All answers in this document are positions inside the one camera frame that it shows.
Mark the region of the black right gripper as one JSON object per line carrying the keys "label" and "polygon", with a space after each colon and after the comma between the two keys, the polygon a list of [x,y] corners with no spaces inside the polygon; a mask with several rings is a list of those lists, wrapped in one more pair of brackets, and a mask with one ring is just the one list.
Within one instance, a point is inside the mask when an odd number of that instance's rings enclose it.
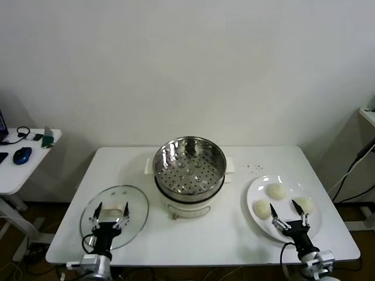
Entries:
{"label": "black right gripper", "polygon": [[313,245],[308,236],[308,231],[310,229],[308,213],[305,213],[303,208],[295,200],[292,200],[292,204],[300,220],[286,223],[280,219],[273,205],[270,204],[272,225],[283,235],[293,240],[298,256],[305,256],[311,252],[317,252],[318,248]]}

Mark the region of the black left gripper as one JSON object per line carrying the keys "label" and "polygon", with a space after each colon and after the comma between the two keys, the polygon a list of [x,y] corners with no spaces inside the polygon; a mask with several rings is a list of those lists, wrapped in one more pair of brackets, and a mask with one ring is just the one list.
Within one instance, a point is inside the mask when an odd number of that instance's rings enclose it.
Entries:
{"label": "black left gripper", "polygon": [[89,218],[91,230],[96,241],[93,246],[93,254],[110,254],[113,239],[121,235],[122,230],[129,224],[129,206],[117,204],[114,208],[114,222],[101,222],[99,217],[102,209],[102,202],[94,210]]}

